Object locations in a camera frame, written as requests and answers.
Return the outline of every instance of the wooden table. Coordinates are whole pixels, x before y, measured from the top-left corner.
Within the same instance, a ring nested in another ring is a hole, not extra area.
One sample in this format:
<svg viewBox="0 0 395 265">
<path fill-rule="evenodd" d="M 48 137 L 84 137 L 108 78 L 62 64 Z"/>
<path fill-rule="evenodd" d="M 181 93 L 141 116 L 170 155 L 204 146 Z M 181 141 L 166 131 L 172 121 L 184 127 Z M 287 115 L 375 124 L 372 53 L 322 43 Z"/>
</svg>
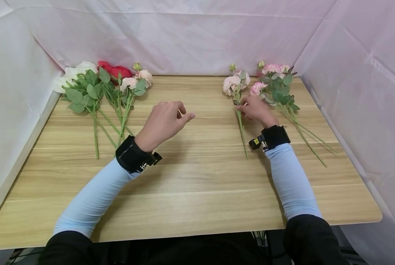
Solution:
<svg viewBox="0 0 395 265">
<path fill-rule="evenodd" d="M 158 101 L 181 100 L 196 118 L 157 151 L 164 157 L 128 184 L 97 225 L 95 242 L 177 237 L 284 228 L 281 203 L 261 150 L 245 154 L 231 99 L 222 93 L 224 77 L 155 77 L 137 98 L 128 125 L 138 133 Z M 381 212 L 339 145 L 300 79 L 291 94 L 301 108 L 300 122 L 337 151 L 311 153 L 290 122 L 292 146 L 314 189 L 323 217 L 331 224 L 381 220 Z M 99 131 L 95 159 L 92 118 L 72 113 L 59 101 L 0 209 L 0 248 L 45 245 L 72 198 L 112 158 L 114 148 Z M 115 112 L 102 109 L 114 122 Z M 105 120 L 105 128 L 116 133 Z M 260 134 L 245 121 L 246 140 Z"/>
</svg>

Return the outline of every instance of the black wrist strap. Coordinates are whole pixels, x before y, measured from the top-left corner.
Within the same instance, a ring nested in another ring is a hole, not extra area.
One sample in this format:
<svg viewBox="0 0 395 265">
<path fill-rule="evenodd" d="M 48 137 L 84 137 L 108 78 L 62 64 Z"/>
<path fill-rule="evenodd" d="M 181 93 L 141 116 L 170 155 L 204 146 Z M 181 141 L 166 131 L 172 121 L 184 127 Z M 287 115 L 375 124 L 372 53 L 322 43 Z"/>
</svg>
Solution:
<svg viewBox="0 0 395 265">
<path fill-rule="evenodd" d="M 162 159 L 156 152 L 142 151 L 131 135 L 117 148 L 115 157 L 120 166 L 130 173 L 142 172 L 147 165 L 156 165 Z"/>
<path fill-rule="evenodd" d="M 265 143 L 267 144 L 268 150 L 274 149 L 278 145 L 285 143 L 290 143 L 289 136 L 287 135 L 284 126 L 271 126 L 270 128 L 265 128 L 261 131 L 264 136 Z"/>
</svg>

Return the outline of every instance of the right hand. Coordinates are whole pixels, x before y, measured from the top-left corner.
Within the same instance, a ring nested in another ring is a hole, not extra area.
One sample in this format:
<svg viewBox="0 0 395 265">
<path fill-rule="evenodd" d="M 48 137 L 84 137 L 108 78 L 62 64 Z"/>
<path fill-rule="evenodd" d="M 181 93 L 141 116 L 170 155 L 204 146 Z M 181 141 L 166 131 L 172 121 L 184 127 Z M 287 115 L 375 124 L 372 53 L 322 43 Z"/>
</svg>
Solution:
<svg viewBox="0 0 395 265">
<path fill-rule="evenodd" d="M 270 128 L 274 125 L 278 125 L 277 118 L 268 109 L 267 104 L 265 104 L 258 97 L 255 96 L 244 97 L 240 102 L 240 106 L 236 106 L 236 107 L 237 110 L 245 114 L 245 117 L 252 120 L 258 120 L 260 123 L 262 123 L 262 126 L 264 126 L 264 128 Z"/>
</svg>

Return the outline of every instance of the flower bouquet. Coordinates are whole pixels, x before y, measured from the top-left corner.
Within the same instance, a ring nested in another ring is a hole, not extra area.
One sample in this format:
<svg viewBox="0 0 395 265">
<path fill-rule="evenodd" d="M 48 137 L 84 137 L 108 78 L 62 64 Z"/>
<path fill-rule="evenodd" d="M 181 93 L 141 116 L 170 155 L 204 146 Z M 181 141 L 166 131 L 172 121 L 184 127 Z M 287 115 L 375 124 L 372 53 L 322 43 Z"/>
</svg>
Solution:
<svg viewBox="0 0 395 265">
<path fill-rule="evenodd" d="M 298 122 L 296 117 L 299 114 L 300 108 L 295 104 L 295 96 L 290 95 L 289 85 L 293 81 L 293 76 L 297 72 L 293 72 L 293 66 L 277 65 L 277 64 L 265 64 L 260 61 L 258 64 L 259 79 L 261 82 L 256 82 L 250 88 L 250 94 L 263 98 L 270 106 L 274 107 L 277 111 L 283 114 L 293 125 L 296 127 L 299 135 L 302 137 L 306 145 L 311 149 L 312 153 L 320 160 L 325 166 L 326 164 L 317 154 L 317 152 L 309 144 L 308 140 L 303 134 L 303 130 L 306 131 L 312 138 L 317 139 L 324 144 L 326 148 L 335 154 L 338 154 L 336 150 L 331 148 L 326 142 L 320 137 L 310 131 L 308 128 Z"/>
<path fill-rule="evenodd" d="M 244 70 L 238 70 L 236 65 L 230 65 L 230 71 L 233 72 L 232 76 L 229 76 L 224 80 L 223 92 L 226 95 L 233 97 L 233 104 L 239 105 L 242 100 L 242 90 L 245 89 L 250 83 L 250 77 Z M 240 135 L 242 137 L 243 148 L 245 149 L 245 156 L 248 159 L 248 152 L 246 151 L 245 134 L 243 132 L 242 124 L 242 113 L 234 108 L 239 121 Z"/>
<path fill-rule="evenodd" d="M 117 148 L 124 139 L 125 129 L 133 135 L 126 126 L 126 122 L 131 109 L 133 109 L 134 97 L 143 95 L 152 82 L 152 75 L 147 70 L 142 70 L 140 64 L 135 64 L 133 67 L 137 71 L 134 77 L 132 77 L 128 68 L 112 67 L 104 61 L 99 61 L 98 64 L 99 67 L 91 62 L 84 61 L 76 67 L 67 67 L 65 75 L 56 78 L 53 83 L 53 90 L 64 94 L 61 100 L 71 102 L 69 108 L 72 111 L 75 113 L 87 112 L 93 118 L 97 159 L 99 159 L 97 126 L 100 126 L 114 148 Z M 103 97 L 106 97 L 109 104 L 114 108 L 121 123 L 120 130 L 100 109 Z M 117 132 L 119 135 L 118 143 L 114 142 L 108 131 L 97 119 L 97 113 L 100 113 Z"/>
</svg>

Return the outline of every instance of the left hand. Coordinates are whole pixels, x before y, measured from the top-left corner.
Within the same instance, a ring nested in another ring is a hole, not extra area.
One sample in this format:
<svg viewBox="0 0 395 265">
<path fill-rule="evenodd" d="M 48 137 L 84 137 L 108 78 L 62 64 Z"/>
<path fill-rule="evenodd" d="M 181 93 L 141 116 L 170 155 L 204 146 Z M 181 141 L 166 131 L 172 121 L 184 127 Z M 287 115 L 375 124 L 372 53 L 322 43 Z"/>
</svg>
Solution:
<svg viewBox="0 0 395 265">
<path fill-rule="evenodd" d="M 161 101 L 153 106 L 152 112 L 134 142 L 142 151 L 151 152 L 181 131 L 184 125 L 194 117 L 194 113 L 186 114 L 186 108 L 181 101 Z"/>
</svg>

